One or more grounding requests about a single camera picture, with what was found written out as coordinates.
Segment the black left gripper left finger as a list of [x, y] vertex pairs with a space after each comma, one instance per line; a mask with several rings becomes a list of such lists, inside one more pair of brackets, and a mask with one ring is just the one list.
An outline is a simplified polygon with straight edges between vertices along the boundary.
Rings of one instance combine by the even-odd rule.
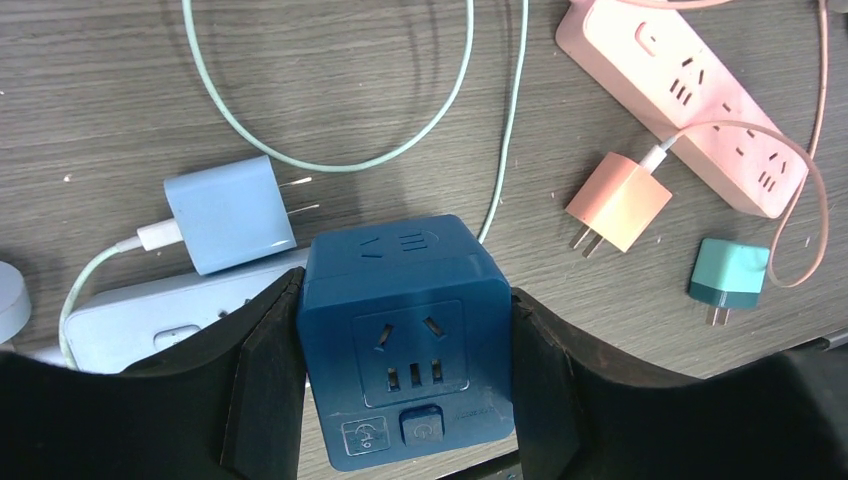
[[5, 479], [293, 479], [306, 369], [289, 270], [117, 374], [1, 356]]

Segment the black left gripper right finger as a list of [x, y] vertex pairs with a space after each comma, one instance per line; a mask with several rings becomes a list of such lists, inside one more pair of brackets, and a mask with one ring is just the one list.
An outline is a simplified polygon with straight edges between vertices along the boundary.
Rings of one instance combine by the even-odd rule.
[[512, 293], [512, 403], [528, 479], [843, 479], [847, 354], [779, 352], [698, 379]]

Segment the dark blue cube socket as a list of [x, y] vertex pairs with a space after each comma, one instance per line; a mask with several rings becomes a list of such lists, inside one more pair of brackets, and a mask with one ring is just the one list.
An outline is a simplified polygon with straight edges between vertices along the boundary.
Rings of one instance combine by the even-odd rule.
[[296, 328], [336, 470], [513, 431], [511, 288], [454, 215], [318, 235]]

